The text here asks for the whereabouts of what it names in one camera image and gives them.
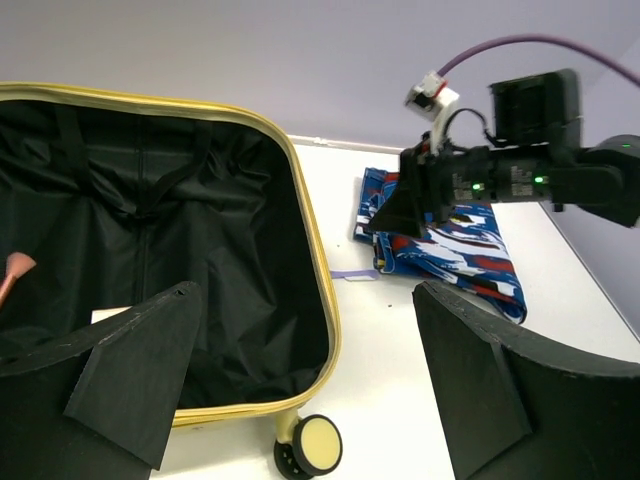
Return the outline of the blue red white cloth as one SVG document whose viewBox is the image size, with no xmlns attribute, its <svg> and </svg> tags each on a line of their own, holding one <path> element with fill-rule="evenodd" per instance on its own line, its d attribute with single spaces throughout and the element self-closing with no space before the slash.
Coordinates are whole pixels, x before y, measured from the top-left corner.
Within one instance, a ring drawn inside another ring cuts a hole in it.
<svg viewBox="0 0 640 480">
<path fill-rule="evenodd" d="M 489 204 L 459 205 L 443 227 L 416 239 L 375 232 L 369 222 L 394 192 L 396 172 L 364 171 L 353 239 L 373 247 L 374 267 L 383 274 L 434 277 L 486 300 L 508 320 L 521 324 L 528 309 L 521 283 Z"/>
</svg>

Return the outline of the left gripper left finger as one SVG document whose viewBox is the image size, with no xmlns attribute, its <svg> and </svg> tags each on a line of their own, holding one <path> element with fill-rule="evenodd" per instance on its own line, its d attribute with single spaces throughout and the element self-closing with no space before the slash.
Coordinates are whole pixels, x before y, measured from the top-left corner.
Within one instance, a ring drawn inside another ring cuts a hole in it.
<svg viewBox="0 0 640 480">
<path fill-rule="evenodd" d="M 1 361 L 4 479 L 147 479 L 166 450 L 200 326 L 182 282 Z"/>
</svg>

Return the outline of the aluminium table edge rail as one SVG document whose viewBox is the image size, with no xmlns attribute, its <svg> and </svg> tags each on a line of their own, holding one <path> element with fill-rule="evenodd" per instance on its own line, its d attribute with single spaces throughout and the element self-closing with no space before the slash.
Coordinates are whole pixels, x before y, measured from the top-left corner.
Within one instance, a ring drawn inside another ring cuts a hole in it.
<svg viewBox="0 0 640 480">
<path fill-rule="evenodd" d="M 361 143 L 361 142 L 351 142 L 351 141 L 343 141 L 343 140 L 332 140 L 332 139 L 327 139 L 319 136 L 303 136 L 303 135 L 289 134 L 288 137 L 294 144 L 307 145 L 307 146 L 337 148 L 337 149 L 356 150 L 356 151 L 369 151 L 369 152 L 379 152 L 379 153 L 389 153 L 389 154 L 398 153 L 403 150 L 402 147 L 368 144 L 368 143 Z"/>
</svg>

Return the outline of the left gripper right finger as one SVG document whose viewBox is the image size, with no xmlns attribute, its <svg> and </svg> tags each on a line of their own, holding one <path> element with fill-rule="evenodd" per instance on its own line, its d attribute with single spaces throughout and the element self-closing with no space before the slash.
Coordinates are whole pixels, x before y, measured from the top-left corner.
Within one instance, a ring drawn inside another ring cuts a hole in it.
<svg viewBox="0 0 640 480">
<path fill-rule="evenodd" d="M 635 479 L 639 367 L 490 314 L 442 284 L 413 293 L 458 479 Z"/>
</svg>

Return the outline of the yellow hard-shell suitcase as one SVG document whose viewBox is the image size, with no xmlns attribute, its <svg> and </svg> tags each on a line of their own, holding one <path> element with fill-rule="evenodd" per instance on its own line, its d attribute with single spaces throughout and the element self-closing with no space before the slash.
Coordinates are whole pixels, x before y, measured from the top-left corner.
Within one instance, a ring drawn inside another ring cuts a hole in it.
<svg viewBox="0 0 640 480">
<path fill-rule="evenodd" d="M 171 431 L 268 416 L 287 479 L 339 465 L 300 409 L 341 345 L 337 302 L 291 141 L 245 109 L 42 83 L 1 86 L 1 361 L 182 282 L 200 326 Z"/>
</svg>

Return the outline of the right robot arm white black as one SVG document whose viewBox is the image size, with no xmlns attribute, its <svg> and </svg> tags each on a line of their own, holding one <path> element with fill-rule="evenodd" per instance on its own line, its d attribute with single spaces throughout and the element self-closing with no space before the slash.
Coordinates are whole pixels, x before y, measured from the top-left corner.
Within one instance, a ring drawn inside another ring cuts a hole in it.
<svg viewBox="0 0 640 480">
<path fill-rule="evenodd" d="M 498 82 L 490 87 L 494 125 L 479 118 L 485 144 L 464 147 L 450 136 L 463 113 L 443 88 L 437 114 L 419 144 L 400 154 L 390 197 L 369 222 L 375 232 L 422 236 L 469 204 L 548 201 L 575 205 L 634 227 L 639 220 L 639 138 L 624 134 L 581 144 L 577 74 L 570 69 Z"/>
</svg>

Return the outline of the white card in suitcase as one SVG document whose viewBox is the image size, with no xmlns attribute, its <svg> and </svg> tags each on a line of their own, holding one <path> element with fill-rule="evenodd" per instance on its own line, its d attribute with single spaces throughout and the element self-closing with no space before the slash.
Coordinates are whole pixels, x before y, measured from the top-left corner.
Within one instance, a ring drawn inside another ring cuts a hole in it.
<svg viewBox="0 0 640 480">
<path fill-rule="evenodd" d="M 90 324 L 94 325 L 94 324 L 99 323 L 99 322 L 101 322 L 101 321 L 103 321 L 105 319 L 108 319 L 108 318 L 111 318 L 111 317 L 113 317 L 115 315 L 118 315 L 118 314 L 121 314 L 123 312 L 126 312 L 129 309 L 130 309 L 130 306 L 93 310 L 91 312 Z"/>
</svg>

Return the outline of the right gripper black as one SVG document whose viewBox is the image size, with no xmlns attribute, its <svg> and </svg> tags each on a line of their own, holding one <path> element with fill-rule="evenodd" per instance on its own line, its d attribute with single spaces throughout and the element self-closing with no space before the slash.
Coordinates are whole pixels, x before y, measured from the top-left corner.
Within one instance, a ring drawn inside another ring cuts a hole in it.
<svg viewBox="0 0 640 480">
<path fill-rule="evenodd" d="M 426 141 L 403 150 L 396 187 L 369 228 L 422 238 L 428 224 L 446 223 L 458 205 L 497 203 L 499 157 L 499 151 L 487 146 L 464 149 L 451 144 L 433 155 Z"/>
</svg>

